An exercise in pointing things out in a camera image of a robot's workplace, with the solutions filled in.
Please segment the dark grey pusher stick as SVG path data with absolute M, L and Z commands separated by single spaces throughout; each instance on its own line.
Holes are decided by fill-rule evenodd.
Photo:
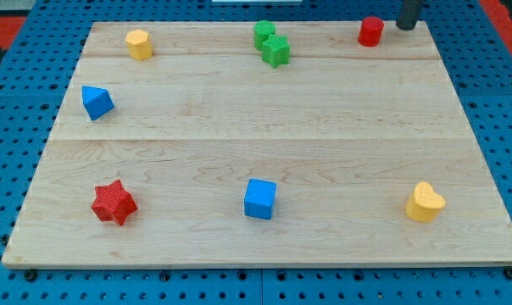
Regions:
M 396 26 L 403 31 L 413 30 L 420 17 L 423 0 L 403 0 L 396 19 Z

